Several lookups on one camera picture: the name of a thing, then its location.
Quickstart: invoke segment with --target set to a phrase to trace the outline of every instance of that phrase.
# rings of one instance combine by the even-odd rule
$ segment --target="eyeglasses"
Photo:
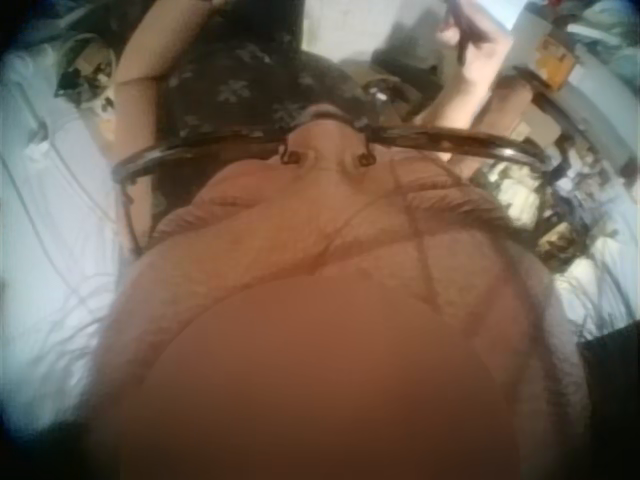
[[[369,145],[378,144],[422,152],[451,153],[478,157],[497,162],[523,165],[534,172],[544,174],[550,170],[550,162],[542,150],[508,138],[467,130],[420,127],[364,127],[352,128],[362,132]],[[138,179],[155,174],[165,166],[184,164],[190,159],[202,159],[227,155],[226,162],[246,158],[271,158],[285,146],[290,129],[231,129],[168,141],[148,148],[118,163],[112,170],[113,181],[120,186],[127,229],[135,253],[143,249],[135,234],[130,212],[131,198],[127,187]],[[363,166],[375,164],[375,157],[368,157]]]

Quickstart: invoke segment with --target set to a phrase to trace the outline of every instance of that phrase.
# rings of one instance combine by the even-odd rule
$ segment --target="hand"
[[[482,34],[469,38],[461,69],[462,80],[467,86],[488,91],[511,49],[513,39],[475,0],[457,1],[460,14],[464,17],[463,20],[470,24],[469,28]],[[438,38],[451,47],[460,43],[460,29],[451,15],[445,19]]]

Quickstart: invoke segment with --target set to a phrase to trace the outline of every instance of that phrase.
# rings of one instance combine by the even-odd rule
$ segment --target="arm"
[[[116,71],[116,156],[118,163],[156,143],[157,79],[196,37],[209,15],[226,0],[158,0],[127,44]],[[138,239],[145,244],[152,220],[151,179],[140,179],[128,190],[131,215]],[[121,239],[130,251],[129,236],[122,227]]]
[[[462,13],[486,37],[470,43],[465,63],[440,97],[414,123],[422,126],[469,128],[486,101],[502,63],[512,44],[511,37],[474,0],[459,0]],[[440,40],[451,47],[460,41],[460,30],[451,19],[439,33]]]

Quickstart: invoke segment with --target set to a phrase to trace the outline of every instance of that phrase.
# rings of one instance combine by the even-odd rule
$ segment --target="nose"
[[[364,134],[350,125],[348,116],[330,105],[307,109],[297,122],[300,126],[287,139],[285,163],[306,168],[358,170],[375,163]]]

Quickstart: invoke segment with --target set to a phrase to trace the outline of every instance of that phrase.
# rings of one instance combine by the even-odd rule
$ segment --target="white bed sheet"
[[[108,163],[78,112],[53,98],[50,63],[14,56],[1,82],[0,152],[44,244],[2,169],[0,394],[5,421],[27,435],[72,418],[86,385],[101,319],[115,296],[119,251],[106,220],[115,217],[115,193]],[[42,135],[38,119],[51,142],[30,156],[27,146]]]

